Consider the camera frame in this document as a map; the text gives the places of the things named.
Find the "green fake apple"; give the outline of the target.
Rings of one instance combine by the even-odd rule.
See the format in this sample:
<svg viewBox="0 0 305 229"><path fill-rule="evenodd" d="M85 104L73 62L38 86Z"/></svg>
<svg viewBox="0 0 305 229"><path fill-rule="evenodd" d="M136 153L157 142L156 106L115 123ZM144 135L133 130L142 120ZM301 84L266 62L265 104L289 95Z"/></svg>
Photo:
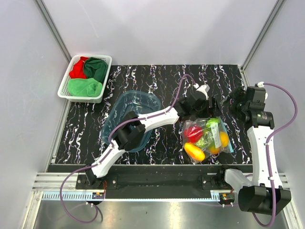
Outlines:
<svg viewBox="0 0 305 229"><path fill-rule="evenodd" d="M213 124L220 124L220 122L221 122L221 119L219 118L219 117L217 117L217 118L210 118L210 119L208 119L207 120L207 122L206 122L206 128L210 128Z"/></svg>

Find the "clear zip top bag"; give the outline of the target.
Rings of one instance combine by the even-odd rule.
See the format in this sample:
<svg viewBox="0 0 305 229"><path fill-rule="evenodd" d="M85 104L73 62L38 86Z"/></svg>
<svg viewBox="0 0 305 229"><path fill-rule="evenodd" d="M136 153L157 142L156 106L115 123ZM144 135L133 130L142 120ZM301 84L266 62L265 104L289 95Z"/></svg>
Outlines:
<svg viewBox="0 0 305 229"><path fill-rule="evenodd" d="M233 147L220 117L187 120L183 124L183 149L193 164L210 156L232 153Z"/></svg>

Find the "green fake vegetable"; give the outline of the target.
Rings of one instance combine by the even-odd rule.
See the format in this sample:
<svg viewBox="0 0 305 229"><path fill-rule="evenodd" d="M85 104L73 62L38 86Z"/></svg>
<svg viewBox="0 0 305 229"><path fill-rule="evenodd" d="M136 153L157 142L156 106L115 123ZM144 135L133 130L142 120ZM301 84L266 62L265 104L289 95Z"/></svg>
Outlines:
<svg viewBox="0 0 305 229"><path fill-rule="evenodd" d="M209 145L211 145L214 142L212 137L201 137L197 142L194 144L201 149L207 148Z"/></svg>

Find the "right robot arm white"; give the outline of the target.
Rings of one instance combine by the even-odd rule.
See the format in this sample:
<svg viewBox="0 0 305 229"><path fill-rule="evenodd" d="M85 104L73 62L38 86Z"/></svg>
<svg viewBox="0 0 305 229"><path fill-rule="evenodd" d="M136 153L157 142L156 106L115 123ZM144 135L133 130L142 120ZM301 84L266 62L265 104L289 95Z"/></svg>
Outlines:
<svg viewBox="0 0 305 229"><path fill-rule="evenodd" d="M277 215L291 201L291 192L283 188L278 174L275 122L273 114L265 111L266 97L263 87L249 86L234 89L222 100L222 104L231 103L229 111L244 123L252 151L253 174L249 180L242 171L228 168L216 177L216 183L222 189L233 188L241 211Z"/></svg>

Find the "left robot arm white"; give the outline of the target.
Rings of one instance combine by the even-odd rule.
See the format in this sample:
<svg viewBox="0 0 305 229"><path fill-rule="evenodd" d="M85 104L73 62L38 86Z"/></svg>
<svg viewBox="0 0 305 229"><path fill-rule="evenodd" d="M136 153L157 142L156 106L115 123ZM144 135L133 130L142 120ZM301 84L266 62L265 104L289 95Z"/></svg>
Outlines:
<svg viewBox="0 0 305 229"><path fill-rule="evenodd" d="M198 91L157 112L129 112L111 132L109 145L102 155L85 169L86 183L93 189L99 188L115 161L125 152L136 148L147 132L190 118L214 118L220 115L216 98Z"/></svg>

